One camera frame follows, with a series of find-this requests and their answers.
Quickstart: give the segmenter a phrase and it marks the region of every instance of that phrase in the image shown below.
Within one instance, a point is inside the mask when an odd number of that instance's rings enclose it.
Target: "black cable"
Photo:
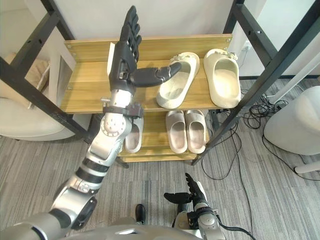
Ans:
[[[268,101],[267,95],[264,93],[259,100],[252,105],[248,112],[243,114],[240,118],[243,119],[244,124],[250,129],[259,129],[261,127],[261,120],[266,117],[271,117],[272,114],[278,112],[281,108],[279,104],[288,104],[286,100],[279,100],[275,104],[271,104]]]
[[[238,226],[226,226],[222,223],[220,216],[217,214],[216,218],[218,219],[218,222],[220,224],[221,227],[223,227],[225,230],[227,231],[236,231],[236,232],[243,232],[245,234],[247,234],[250,238],[252,238],[253,240],[256,240],[256,238],[247,230],[243,229],[242,227],[238,227]]]
[[[235,125],[229,130],[229,131],[230,131],[230,136],[228,136],[227,138],[225,138],[224,140],[222,140],[222,141],[220,141],[220,142],[217,142],[217,143],[213,146],[213,147],[215,147],[215,146],[223,143],[223,142],[226,141],[227,139],[232,138],[233,145],[234,145],[234,148],[235,148],[236,153],[235,153],[235,155],[234,155],[234,157],[233,157],[233,159],[232,159],[232,161],[231,161],[231,164],[230,164],[230,166],[229,166],[229,168],[228,168],[227,173],[226,173],[223,177],[219,177],[219,178],[210,176],[210,175],[206,172],[206,170],[205,170],[205,168],[204,168],[204,158],[202,158],[202,160],[201,160],[201,167],[202,167],[202,170],[203,170],[204,174],[205,174],[208,178],[210,178],[210,179],[212,179],[212,180],[218,180],[218,181],[220,181],[220,180],[225,179],[225,178],[229,175],[229,173],[230,173],[230,171],[231,171],[231,169],[232,169],[232,166],[233,166],[233,164],[234,164],[234,162],[235,162],[235,159],[237,158],[237,160],[238,160],[238,170],[239,170],[240,182],[241,182],[241,185],[242,185],[242,187],[243,187],[243,190],[244,190],[244,193],[245,193],[245,197],[246,197],[246,201],[247,201],[247,204],[248,204],[249,216],[250,216],[250,226],[251,226],[251,232],[252,232],[252,231],[253,231],[252,210],[251,210],[251,205],[250,205],[250,201],[249,201],[248,192],[247,192],[247,190],[246,190],[246,187],[245,187],[244,182],[243,182],[243,179],[242,179],[242,173],[241,173],[241,167],[240,167],[239,152],[240,152],[240,150],[241,150],[241,148],[242,148],[242,141],[241,141],[241,138],[240,138],[240,136],[238,135],[238,133],[236,133],[236,131],[237,131],[237,129],[238,129],[238,125],[239,125],[239,122],[237,121],[237,122],[235,123]],[[239,142],[240,142],[239,149],[237,148],[235,139],[234,139],[234,137],[233,137],[234,135],[236,135],[236,136],[238,137],[238,140],[239,140]],[[221,225],[224,229],[226,229],[226,230],[228,230],[228,231],[238,231],[238,232],[246,233],[246,234],[249,235],[252,239],[255,240],[255,238],[253,237],[253,235],[252,235],[249,231],[247,231],[247,230],[245,230],[245,229],[243,229],[243,228],[241,228],[241,227],[232,227],[232,226],[223,225],[222,222],[221,222],[221,219],[220,219],[220,217],[219,217],[218,215],[217,215],[217,218],[219,219],[220,225]]]
[[[231,137],[235,134],[235,132],[237,131],[237,129],[238,129],[238,122],[236,122],[236,125],[235,125],[234,128],[235,128],[234,130],[233,130],[232,128],[229,130],[229,131],[230,131],[230,136],[228,136],[228,137],[225,138],[224,140],[216,143],[213,147],[215,147],[215,146],[223,143],[224,141],[228,140],[229,138],[231,138]],[[232,159],[232,161],[231,161],[231,164],[230,164],[230,166],[228,167],[227,173],[226,173],[224,176],[222,176],[222,177],[210,176],[210,175],[206,172],[206,170],[205,170],[205,168],[204,168],[204,157],[203,157],[202,160],[201,160],[201,167],[202,167],[202,170],[203,170],[204,174],[205,174],[208,178],[210,178],[210,179],[212,179],[212,180],[217,180],[217,181],[224,180],[226,177],[228,177],[228,175],[229,175],[229,173],[230,173],[230,171],[231,171],[231,169],[232,169],[232,166],[233,166],[233,164],[234,164],[234,162],[235,162],[235,159],[236,159],[239,151],[240,151],[240,149],[236,151],[236,153],[235,153],[235,155],[234,155],[234,157],[233,157],[233,159]]]
[[[262,135],[262,143],[263,143],[263,145],[265,146],[265,148],[266,148],[272,155],[274,155],[277,159],[279,159],[282,163],[284,163],[295,175],[297,175],[299,178],[302,178],[302,179],[305,179],[305,180],[320,182],[320,179],[311,179],[311,178],[307,178],[307,177],[303,177],[303,176],[299,175],[288,163],[286,163],[281,157],[279,157],[277,154],[275,154],[273,151],[271,151],[271,150],[267,147],[264,139],[268,141],[268,139],[266,139],[265,135],[263,134],[263,135]]]
[[[248,52],[249,52],[249,50],[245,51],[245,54],[244,54],[244,57],[243,57],[243,60],[242,60],[242,63],[240,65],[239,69],[241,69],[242,66],[244,65]]]
[[[239,136],[238,133],[235,132],[234,134],[238,137],[238,140],[239,140],[239,142],[240,142],[240,147],[239,147],[239,151],[240,151],[240,149],[242,148],[241,138],[240,138],[240,136]],[[235,142],[235,139],[234,139],[233,136],[232,136],[232,141],[233,141],[234,148],[237,150],[237,145],[236,145],[236,142]],[[251,205],[250,205],[250,201],[249,201],[249,197],[248,197],[248,192],[247,192],[247,189],[246,189],[246,187],[245,187],[244,180],[243,180],[243,178],[242,178],[239,154],[237,154],[237,158],[238,158],[238,167],[239,167],[238,169],[239,169],[240,181],[241,181],[241,184],[242,184],[244,193],[245,193],[246,202],[247,202],[247,204],[248,204],[249,215],[250,215],[251,232],[253,233],[254,228],[253,228],[252,210],[251,210]]]

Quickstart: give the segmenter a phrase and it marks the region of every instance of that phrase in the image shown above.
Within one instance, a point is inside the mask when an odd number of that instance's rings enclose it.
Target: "robotic hand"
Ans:
[[[188,173],[185,176],[190,193],[164,194],[165,199],[169,202],[178,204],[178,216],[174,221],[173,227],[205,240],[225,240],[216,216],[218,211],[209,207],[203,186],[199,181],[194,181]],[[193,203],[193,211],[187,212],[187,204],[191,202]]]
[[[136,8],[132,6],[125,17],[120,39],[114,48],[109,74],[111,91],[128,91],[134,95],[136,87],[160,85],[169,80],[181,68],[181,64],[177,62],[168,67],[137,69],[138,47],[142,41],[141,36],[138,35],[139,30]]]

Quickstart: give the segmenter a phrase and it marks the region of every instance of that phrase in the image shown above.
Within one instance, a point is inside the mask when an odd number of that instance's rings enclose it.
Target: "gray carpet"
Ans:
[[[274,93],[286,81],[277,81],[267,94]],[[241,81],[243,89],[251,84],[252,81]],[[303,84],[303,88],[308,88],[319,82],[305,80]],[[293,99],[300,92],[296,87],[286,99]],[[256,238],[320,239],[320,182],[297,177],[270,154],[262,145],[263,128],[249,129],[241,120],[237,132],[242,140],[239,161]],[[291,166],[302,164],[298,155],[270,147]],[[0,229],[48,211],[55,190],[78,168],[87,148],[76,137],[52,142],[0,138]],[[207,173],[222,177],[235,152],[231,138],[212,149],[203,161]],[[308,163],[319,161],[320,155],[303,159]],[[220,181],[209,179],[200,163],[191,166],[189,161],[131,163],[129,169],[115,163],[103,180],[98,205],[84,229],[107,226],[120,217],[133,217],[139,203],[146,207],[148,224],[170,226],[176,206],[166,201],[163,194],[187,191],[185,172],[202,182],[211,206],[219,210],[224,224],[251,230],[237,158],[229,176]],[[318,172],[304,176],[320,179]],[[223,232],[230,240],[249,239],[244,233]]]

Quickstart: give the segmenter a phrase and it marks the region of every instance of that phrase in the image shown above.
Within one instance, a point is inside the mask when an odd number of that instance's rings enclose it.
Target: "lower shelf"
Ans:
[[[118,156],[127,163],[134,163],[193,160],[196,154],[188,149],[184,153],[176,154],[170,149],[166,128],[166,112],[145,112],[141,149],[138,152],[130,153],[123,146],[123,150]]]
[[[197,154],[184,153],[178,155],[159,155],[159,156],[135,156],[135,157],[122,157],[125,163],[138,163],[138,162],[162,162],[162,161],[186,161],[195,159]]]

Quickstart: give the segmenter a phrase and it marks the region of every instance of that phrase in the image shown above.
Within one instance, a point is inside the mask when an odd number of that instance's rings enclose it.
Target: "wooden shelf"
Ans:
[[[168,64],[169,60],[139,61],[138,67],[164,67]],[[111,96],[106,69],[106,62],[78,62],[60,108],[68,114],[101,113],[102,103],[100,98]],[[141,103],[145,112],[170,111],[170,109],[157,104],[158,89],[158,86],[137,88],[133,100]],[[177,109],[220,109],[211,101],[203,59],[200,59],[199,72],[194,78],[183,103]]]
[[[214,48],[225,49],[231,34],[211,34],[182,37],[143,38],[139,46],[138,68],[164,67],[169,60],[183,52],[196,53],[200,58],[199,72],[193,80],[180,110],[219,109],[210,99],[209,86],[203,67],[203,57]],[[110,96],[107,76],[107,59],[110,43],[106,40],[71,40],[65,44],[77,63],[70,78],[60,108],[68,114],[93,114],[102,112],[101,97]],[[142,104],[146,112],[169,111],[156,102],[159,87],[138,88],[134,101]]]
[[[206,131],[206,141],[209,140],[208,130]],[[194,155],[189,150],[176,154],[170,149],[167,128],[166,112],[147,112],[144,115],[144,126],[142,133],[141,149],[136,153],[127,152],[123,147],[119,157],[141,158],[144,156],[179,156]]]
[[[231,34],[195,35],[182,37],[144,37],[139,46],[138,68],[165,67],[170,59],[183,52],[196,53],[200,58],[199,72],[195,76],[179,110],[220,109],[210,98],[203,58],[211,49],[226,49]],[[110,43],[117,39],[70,40],[65,45],[74,56],[76,66],[60,108],[68,114],[94,114],[102,112],[101,97],[110,97],[107,60]],[[142,146],[136,153],[123,148],[119,157],[126,163],[193,160],[196,154],[186,151],[176,154],[170,149],[166,112],[156,102],[159,86],[138,88],[133,101],[144,108]]]

